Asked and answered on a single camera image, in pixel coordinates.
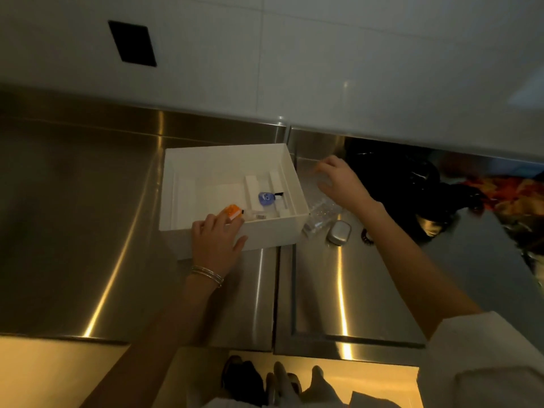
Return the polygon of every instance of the forearm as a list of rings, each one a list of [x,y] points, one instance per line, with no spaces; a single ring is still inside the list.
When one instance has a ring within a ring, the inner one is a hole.
[[[376,201],[355,212],[419,327],[430,338],[445,318],[480,313],[480,307],[442,272]]]
[[[82,407],[150,407],[181,343],[194,334],[216,284],[190,275],[174,300],[108,372]]]

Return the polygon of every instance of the person's left hand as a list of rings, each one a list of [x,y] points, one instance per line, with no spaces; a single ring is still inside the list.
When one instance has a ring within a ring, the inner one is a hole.
[[[235,237],[244,219],[237,217],[230,223],[227,213],[217,217],[209,214],[206,220],[193,223],[193,265],[205,267],[221,277],[225,277],[236,264],[247,236],[235,242]]]

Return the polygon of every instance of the person's left arm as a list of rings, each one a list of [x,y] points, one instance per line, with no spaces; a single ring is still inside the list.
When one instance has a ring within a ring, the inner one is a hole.
[[[247,237],[234,244],[243,224],[237,218],[230,226],[226,213],[193,224],[193,263],[225,277],[235,265]],[[191,274],[178,293],[134,342],[104,379],[85,399],[81,408],[147,408],[153,404],[168,367],[180,344],[193,336],[208,298],[217,288],[206,276]]]

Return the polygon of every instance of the bracelet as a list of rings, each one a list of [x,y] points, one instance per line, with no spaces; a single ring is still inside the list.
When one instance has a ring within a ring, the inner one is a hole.
[[[215,272],[212,272],[211,270],[201,266],[192,267],[191,273],[209,277],[211,280],[217,283],[217,285],[219,285],[217,288],[221,288],[221,285],[223,285],[223,282],[225,281],[221,276],[219,276]]]

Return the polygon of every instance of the hand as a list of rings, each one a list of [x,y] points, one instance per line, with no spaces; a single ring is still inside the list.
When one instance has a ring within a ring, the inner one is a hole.
[[[206,220],[193,223],[193,264],[221,277],[225,277],[235,265],[248,239],[242,236],[235,244],[244,219],[239,216],[226,226],[229,221],[227,213],[221,212],[217,217],[209,214]]]
[[[374,202],[355,172],[342,159],[329,156],[317,163],[315,171],[325,173],[332,182],[332,186],[318,182],[319,190],[350,212],[357,214],[365,205]]]

